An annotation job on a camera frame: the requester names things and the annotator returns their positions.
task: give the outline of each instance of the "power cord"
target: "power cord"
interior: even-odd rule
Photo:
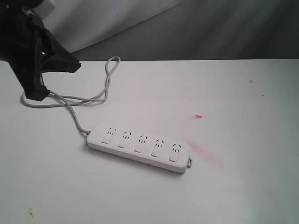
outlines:
[[[111,61],[116,60],[116,64],[115,66],[109,71],[108,70],[108,65]],[[74,96],[63,96],[63,95],[59,95],[58,93],[55,93],[54,91],[50,90],[51,94],[48,97],[52,97],[52,98],[58,98],[60,100],[62,100],[64,103],[58,103],[58,104],[49,104],[49,105],[34,105],[31,103],[28,103],[26,101],[26,96],[25,93],[22,94],[21,96],[21,103],[27,107],[32,107],[32,108],[52,108],[52,107],[61,107],[61,106],[67,106],[68,109],[71,112],[71,115],[75,121],[75,124],[77,126],[77,129],[86,134],[89,135],[90,131],[85,130],[82,128],[82,126],[79,123],[79,120],[76,116],[76,113],[74,112],[72,106],[79,106],[79,105],[83,105],[86,103],[90,103],[90,102],[105,102],[108,98],[108,88],[111,84],[111,75],[112,73],[116,70],[117,66],[120,64],[121,62],[121,58],[120,57],[112,57],[110,58],[106,64],[105,64],[105,72],[106,72],[106,81],[105,81],[105,88],[96,96],[92,97],[92,98],[81,98],[81,97],[74,97]],[[101,97],[102,95],[105,95],[104,98],[102,99],[98,99],[99,97]],[[76,100],[81,100],[80,102],[77,103],[71,103],[69,102],[67,99],[76,99]]]

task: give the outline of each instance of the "pink smudge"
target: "pink smudge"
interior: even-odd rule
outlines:
[[[192,151],[199,153],[204,160],[206,160],[207,162],[213,165],[224,167],[223,162],[221,162],[218,158],[216,158],[211,152],[202,149],[200,146],[196,145],[194,142],[192,142],[189,139],[184,139],[184,140],[188,142]]]
[[[203,118],[203,117],[200,116],[200,115],[193,115],[193,116],[192,116],[192,119],[201,119],[201,118]]]

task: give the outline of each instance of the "white table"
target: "white table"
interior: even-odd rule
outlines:
[[[92,97],[104,64],[45,83]],[[89,149],[66,108],[24,107],[8,64],[0,73],[0,223],[298,223],[299,60],[122,62],[107,102],[75,107],[87,129],[192,142],[183,175]]]

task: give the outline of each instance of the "electrical outlet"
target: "electrical outlet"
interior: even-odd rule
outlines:
[[[87,137],[90,148],[183,173],[191,167],[190,147],[179,140],[112,125],[96,125]]]

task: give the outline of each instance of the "red stain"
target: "red stain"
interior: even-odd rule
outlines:
[[[184,140],[188,142],[192,151],[199,153],[202,156],[202,158],[207,162],[219,167],[224,166],[223,162],[221,162],[218,158],[216,158],[216,156],[214,156],[211,152],[202,149],[200,146],[196,145],[194,142],[192,142],[189,139],[184,139]]]
[[[192,116],[192,119],[201,119],[201,118],[203,118],[203,117],[200,116],[200,115],[193,115],[193,116]]]

